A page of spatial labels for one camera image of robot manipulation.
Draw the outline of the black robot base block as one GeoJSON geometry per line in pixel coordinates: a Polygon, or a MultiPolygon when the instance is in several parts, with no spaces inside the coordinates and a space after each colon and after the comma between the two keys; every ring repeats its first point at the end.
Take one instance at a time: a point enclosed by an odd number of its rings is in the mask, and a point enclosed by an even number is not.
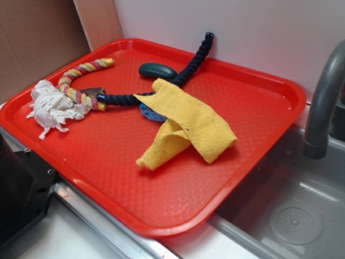
{"type": "Polygon", "coordinates": [[[1,137],[1,249],[45,218],[56,179],[37,153],[14,152],[1,137]]]}

